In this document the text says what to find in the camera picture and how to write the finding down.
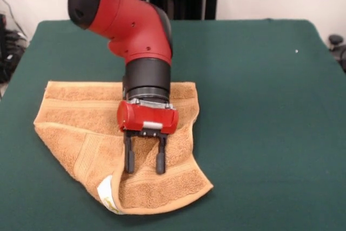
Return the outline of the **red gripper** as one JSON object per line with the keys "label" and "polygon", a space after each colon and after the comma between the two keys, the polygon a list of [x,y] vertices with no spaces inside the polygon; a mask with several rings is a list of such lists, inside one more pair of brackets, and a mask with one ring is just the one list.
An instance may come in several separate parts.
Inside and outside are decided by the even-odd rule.
{"label": "red gripper", "polygon": [[125,166],[128,174],[135,171],[135,153],[132,150],[132,137],[135,131],[158,130],[159,139],[156,156],[156,173],[165,173],[165,147],[167,134],[173,134],[178,125],[179,112],[170,103],[156,103],[144,100],[120,101],[117,108],[117,123],[124,132]]}

